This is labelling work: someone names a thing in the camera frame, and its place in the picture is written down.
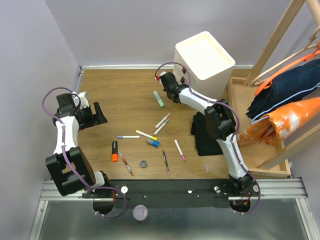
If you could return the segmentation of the blue cap glue stick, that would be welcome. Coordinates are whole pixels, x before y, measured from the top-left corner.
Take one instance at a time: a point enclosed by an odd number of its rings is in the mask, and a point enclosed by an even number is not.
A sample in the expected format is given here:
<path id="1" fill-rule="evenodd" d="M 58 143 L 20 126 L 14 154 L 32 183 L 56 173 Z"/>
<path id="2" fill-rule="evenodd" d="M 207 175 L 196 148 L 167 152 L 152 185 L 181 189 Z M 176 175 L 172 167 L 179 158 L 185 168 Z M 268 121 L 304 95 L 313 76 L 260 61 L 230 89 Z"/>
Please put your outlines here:
<path id="1" fill-rule="evenodd" d="M 153 140 L 151 138 L 147 139 L 147 144 L 149 144 L 149 145 L 151 145 L 151 146 L 153 146 L 155 148 L 158 148 L 159 145 L 160 145 L 160 143 L 157 140 Z"/>

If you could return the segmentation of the grey round cap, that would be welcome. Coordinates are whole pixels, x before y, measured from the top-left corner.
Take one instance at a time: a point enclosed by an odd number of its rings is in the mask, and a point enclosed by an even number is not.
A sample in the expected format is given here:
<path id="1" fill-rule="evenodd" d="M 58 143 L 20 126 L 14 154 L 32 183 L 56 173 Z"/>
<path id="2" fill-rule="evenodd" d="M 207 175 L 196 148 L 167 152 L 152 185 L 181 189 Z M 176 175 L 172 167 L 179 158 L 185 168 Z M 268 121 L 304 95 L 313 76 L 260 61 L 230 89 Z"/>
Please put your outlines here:
<path id="1" fill-rule="evenodd" d="M 148 163 L 145 160 L 140 162 L 140 167 L 141 168 L 146 168 L 147 166 L 148 166 Z"/>

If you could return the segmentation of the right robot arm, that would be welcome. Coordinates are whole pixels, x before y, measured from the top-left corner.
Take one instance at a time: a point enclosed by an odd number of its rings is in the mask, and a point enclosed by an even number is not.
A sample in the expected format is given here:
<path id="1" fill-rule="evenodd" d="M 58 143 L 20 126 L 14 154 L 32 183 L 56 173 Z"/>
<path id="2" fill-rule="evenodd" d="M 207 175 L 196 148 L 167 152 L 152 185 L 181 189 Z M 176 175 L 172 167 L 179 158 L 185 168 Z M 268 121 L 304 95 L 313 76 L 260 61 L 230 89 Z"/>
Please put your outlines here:
<path id="1" fill-rule="evenodd" d="M 215 100 L 193 90 L 187 84 L 179 84 L 173 73 L 167 72 L 155 78 L 174 103 L 188 105 L 204 115 L 208 134 L 217 141 L 226 159 L 230 191 L 241 196 L 254 181 L 241 155 L 236 139 L 236 127 L 240 121 L 234 118 L 234 110 L 228 102 Z"/>

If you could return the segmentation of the white drawer cabinet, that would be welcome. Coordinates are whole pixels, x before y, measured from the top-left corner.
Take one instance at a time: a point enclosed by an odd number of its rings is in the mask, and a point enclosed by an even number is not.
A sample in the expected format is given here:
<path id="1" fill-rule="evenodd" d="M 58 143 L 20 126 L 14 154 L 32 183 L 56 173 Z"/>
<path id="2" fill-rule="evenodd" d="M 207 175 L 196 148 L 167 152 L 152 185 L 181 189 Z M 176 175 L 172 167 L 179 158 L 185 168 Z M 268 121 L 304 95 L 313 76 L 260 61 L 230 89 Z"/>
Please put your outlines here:
<path id="1" fill-rule="evenodd" d="M 175 45 L 173 74 L 198 93 L 220 99 L 236 64 L 235 60 L 208 31 L 200 32 Z"/>

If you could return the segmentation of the yellow tip marker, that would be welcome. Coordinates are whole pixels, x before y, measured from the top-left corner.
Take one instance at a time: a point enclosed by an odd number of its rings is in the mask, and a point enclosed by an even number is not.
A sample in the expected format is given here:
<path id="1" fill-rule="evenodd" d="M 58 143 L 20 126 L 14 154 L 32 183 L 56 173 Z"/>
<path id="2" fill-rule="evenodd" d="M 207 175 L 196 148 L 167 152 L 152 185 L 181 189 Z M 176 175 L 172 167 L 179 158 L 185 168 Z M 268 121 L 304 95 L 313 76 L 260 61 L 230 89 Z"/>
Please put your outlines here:
<path id="1" fill-rule="evenodd" d="M 157 139 L 155 136 L 149 135 L 149 134 L 144 133 L 144 132 L 139 131 L 139 130 L 135 130 L 135 132 L 136 132 L 137 134 L 141 135 L 141 136 L 146 137 L 146 138 L 152 139 L 152 140 L 154 140 L 154 141 L 158 141 L 158 139 Z"/>

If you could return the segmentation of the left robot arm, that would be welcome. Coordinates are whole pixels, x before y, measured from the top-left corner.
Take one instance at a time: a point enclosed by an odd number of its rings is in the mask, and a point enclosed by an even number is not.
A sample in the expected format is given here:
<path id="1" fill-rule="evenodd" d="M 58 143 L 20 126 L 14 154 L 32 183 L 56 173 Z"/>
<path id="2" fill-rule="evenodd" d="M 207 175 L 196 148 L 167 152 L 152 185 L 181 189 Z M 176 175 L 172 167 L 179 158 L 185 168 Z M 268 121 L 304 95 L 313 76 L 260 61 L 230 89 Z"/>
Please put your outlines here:
<path id="1" fill-rule="evenodd" d="M 67 196 L 89 186 L 99 197 L 107 197 L 111 191 L 107 175 L 92 169 L 79 147 L 78 132 L 105 124 L 108 120 L 98 102 L 93 103 L 93 114 L 87 91 L 63 93 L 56 99 L 59 107 L 52 121 L 57 129 L 57 143 L 45 164 L 57 190 Z"/>

